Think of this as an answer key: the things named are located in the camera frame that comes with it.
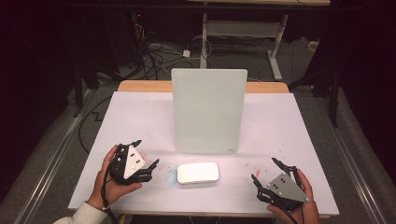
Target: white desk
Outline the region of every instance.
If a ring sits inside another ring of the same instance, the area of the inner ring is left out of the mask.
[[[256,198],[254,174],[266,185],[281,173],[271,158],[303,169],[323,216],[339,214],[332,192],[312,146],[294,96],[290,93],[247,93],[240,149],[231,155],[177,153],[171,92],[114,93],[92,151],[75,189],[70,209],[77,209],[92,192],[103,157],[118,143],[141,139],[137,148],[147,165],[160,159],[153,179],[112,205],[130,214],[269,217]],[[213,161],[216,183],[181,186],[182,163]]]
[[[304,6],[318,7],[328,6],[330,0],[189,0],[193,2],[210,3],[237,3],[237,4],[260,4],[260,5],[283,5],[283,6]],[[201,68],[206,68],[208,35],[232,35],[232,36],[253,36],[253,37],[273,37],[275,39],[272,50],[267,51],[269,63],[271,65],[274,79],[282,80],[279,66],[276,61],[277,50],[286,28],[289,15],[283,15],[280,22],[258,22],[258,21],[211,21],[207,19],[207,13],[203,17],[202,31],[202,53]]]

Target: handheld controller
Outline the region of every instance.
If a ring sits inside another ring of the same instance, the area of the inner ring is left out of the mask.
[[[256,178],[255,175],[251,175],[253,184],[256,186],[257,198],[264,202],[270,203],[282,210],[293,223],[297,224],[297,221],[289,213],[298,207],[303,206],[304,203],[309,202],[308,197],[303,192],[303,185],[297,175],[297,167],[287,166],[282,161],[272,158],[274,163],[283,170],[273,181],[268,183],[268,189],[262,186],[262,183]],[[290,172],[293,174],[295,182],[291,179]]]
[[[110,176],[121,185],[131,185],[139,182],[149,182],[151,172],[157,167],[160,160],[156,160],[147,169],[141,169],[145,161],[137,152],[136,147],[141,140],[130,145],[119,144],[116,154],[110,163]]]

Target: white sleeve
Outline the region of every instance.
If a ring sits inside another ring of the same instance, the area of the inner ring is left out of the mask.
[[[87,203],[82,203],[72,217],[63,217],[54,222],[54,224],[99,224],[106,217],[106,213]]]

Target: human hand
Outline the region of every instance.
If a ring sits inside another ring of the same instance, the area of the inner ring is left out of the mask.
[[[101,196],[101,189],[103,186],[103,180],[106,174],[107,166],[110,164],[111,159],[113,158],[114,154],[117,151],[118,146],[115,145],[105,156],[105,159],[102,164],[102,169],[99,171],[98,175],[96,176],[95,185],[93,187],[92,195],[90,199],[87,201],[87,204],[90,206],[102,210],[103,206],[103,199]],[[137,189],[142,188],[141,183],[133,183],[129,186],[123,186],[117,184],[115,181],[110,179],[110,176],[107,177],[108,182],[106,184],[106,199],[108,204],[111,205],[116,202],[120,197],[127,193],[131,193]]]
[[[304,187],[304,192],[309,198],[309,202],[303,204],[303,211],[302,208],[297,208],[296,210],[290,212],[290,214],[299,224],[319,224],[319,212],[317,204],[314,201],[314,193],[312,191],[311,184],[309,184],[308,179],[300,169],[297,170],[297,175],[300,177],[301,183]],[[293,224],[291,219],[278,207],[270,204],[267,206],[267,210],[272,212],[282,221],[288,224]]]

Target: table leg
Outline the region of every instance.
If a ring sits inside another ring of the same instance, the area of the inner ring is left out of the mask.
[[[204,13],[202,22],[202,50],[201,50],[201,63],[200,68],[206,68],[207,51],[206,51],[206,38],[207,38],[207,13]]]
[[[284,15],[282,17],[282,22],[279,24],[279,28],[277,29],[277,32],[276,32],[274,49],[268,50],[268,52],[267,52],[268,60],[270,61],[271,68],[273,70],[274,78],[276,81],[282,80],[279,66],[277,65],[277,62],[276,62],[276,53],[277,53],[277,50],[279,49],[280,41],[282,40],[282,35],[283,35],[283,32],[285,31],[286,22],[288,21],[288,17],[289,17],[289,15]]]

